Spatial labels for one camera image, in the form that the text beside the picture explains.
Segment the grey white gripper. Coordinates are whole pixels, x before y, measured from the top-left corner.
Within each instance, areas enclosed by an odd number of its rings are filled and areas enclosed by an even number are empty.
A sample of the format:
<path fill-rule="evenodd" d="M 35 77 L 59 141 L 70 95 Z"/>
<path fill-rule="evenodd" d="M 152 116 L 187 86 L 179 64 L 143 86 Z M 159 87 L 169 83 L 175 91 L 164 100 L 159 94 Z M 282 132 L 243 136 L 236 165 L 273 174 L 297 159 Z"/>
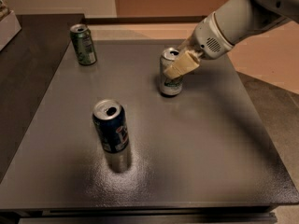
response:
<path fill-rule="evenodd" d="M 204 18 L 195 27 L 191 37 L 184 40 L 177 47 L 177 50 L 182 51 L 189 45 L 196 51 L 202 52 L 202 58 L 207 60 L 216 60 L 234 47 L 222 34 L 215 13 Z M 191 50 L 186 50 L 164 70 L 164 75 L 170 79 L 175 79 L 190 73 L 199 65 L 198 55 Z"/>

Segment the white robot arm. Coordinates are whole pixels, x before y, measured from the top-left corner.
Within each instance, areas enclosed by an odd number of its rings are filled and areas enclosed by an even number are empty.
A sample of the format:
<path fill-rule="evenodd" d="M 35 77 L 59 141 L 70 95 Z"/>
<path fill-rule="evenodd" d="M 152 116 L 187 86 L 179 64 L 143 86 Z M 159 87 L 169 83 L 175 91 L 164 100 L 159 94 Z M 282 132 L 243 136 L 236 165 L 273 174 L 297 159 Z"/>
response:
<path fill-rule="evenodd" d="M 215 60 L 242 40 L 289 21 L 299 22 L 299 0 L 229 0 L 198 23 L 164 75 L 182 77 L 201 60 Z"/>

